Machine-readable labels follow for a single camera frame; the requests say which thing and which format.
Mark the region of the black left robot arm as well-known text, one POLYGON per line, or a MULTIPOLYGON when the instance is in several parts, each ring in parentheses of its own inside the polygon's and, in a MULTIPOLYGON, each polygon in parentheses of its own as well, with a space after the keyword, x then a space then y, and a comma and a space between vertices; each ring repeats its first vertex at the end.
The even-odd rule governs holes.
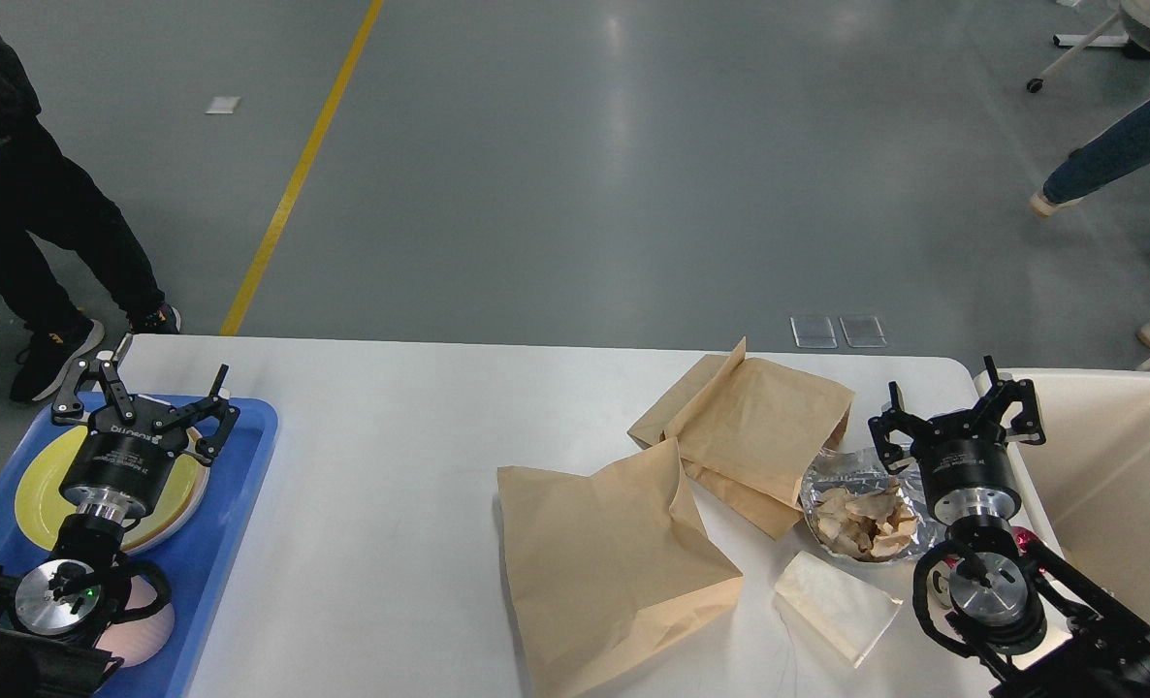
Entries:
POLYGON ((47 560, 12 576, 0 565, 0 697, 91 697, 126 664, 100 647, 107 630, 169 609, 158 563, 128 557, 126 531, 158 509, 181 457, 213 465, 239 419, 221 366, 208 394, 184 405, 128 392, 118 376, 132 337, 80 359, 49 408, 84 437, 59 485, 74 512, 47 560))

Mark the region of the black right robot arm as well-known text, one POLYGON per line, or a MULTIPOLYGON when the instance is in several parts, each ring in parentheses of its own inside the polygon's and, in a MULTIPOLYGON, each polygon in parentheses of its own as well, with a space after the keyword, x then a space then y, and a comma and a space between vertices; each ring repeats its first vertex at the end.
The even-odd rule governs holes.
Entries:
POLYGON ((921 630, 991 672, 992 697, 1150 697, 1150 624, 1040 539, 1018 538, 1006 447, 1046 436, 1032 379, 1000 375, 991 356, 984 367, 990 386, 969 408, 912 415, 891 383, 868 423, 882 467, 917 465, 944 527, 913 569, 921 630))

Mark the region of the red object under arm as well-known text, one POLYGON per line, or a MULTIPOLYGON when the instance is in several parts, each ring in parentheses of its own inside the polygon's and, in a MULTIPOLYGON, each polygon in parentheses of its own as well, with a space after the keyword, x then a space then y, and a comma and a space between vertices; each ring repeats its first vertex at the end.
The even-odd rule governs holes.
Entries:
POLYGON ((1041 540, 1038 536, 1026 526, 1014 526, 1012 528, 1012 535, 1015 542, 1015 547, 1021 557, 1032 557, 1032 553, 1044 547, 1043 540, 1041 540))

